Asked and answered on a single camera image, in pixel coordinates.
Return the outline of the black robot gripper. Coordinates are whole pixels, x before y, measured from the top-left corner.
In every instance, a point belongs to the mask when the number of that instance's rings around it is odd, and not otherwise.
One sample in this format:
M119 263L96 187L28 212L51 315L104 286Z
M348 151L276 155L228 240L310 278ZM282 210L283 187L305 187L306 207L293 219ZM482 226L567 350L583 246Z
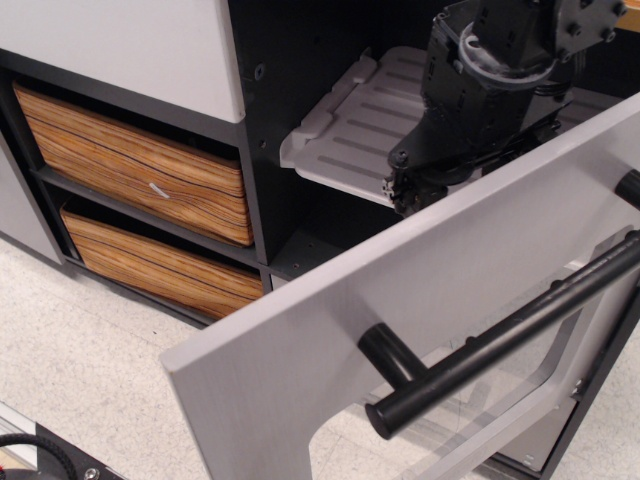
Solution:
M424 114L389 153L383 191L401 216L443 199L554 135L574 53L556 13L440 13L421 85Z

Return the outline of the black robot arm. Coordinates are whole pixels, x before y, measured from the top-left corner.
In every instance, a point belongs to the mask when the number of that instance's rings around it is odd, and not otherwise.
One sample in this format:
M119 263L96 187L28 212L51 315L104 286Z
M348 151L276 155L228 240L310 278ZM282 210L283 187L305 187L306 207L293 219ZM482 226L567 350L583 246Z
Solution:
M424 113L389 153L384 192L408 217L553 139L589 48L624 1L461 1L433 20Z

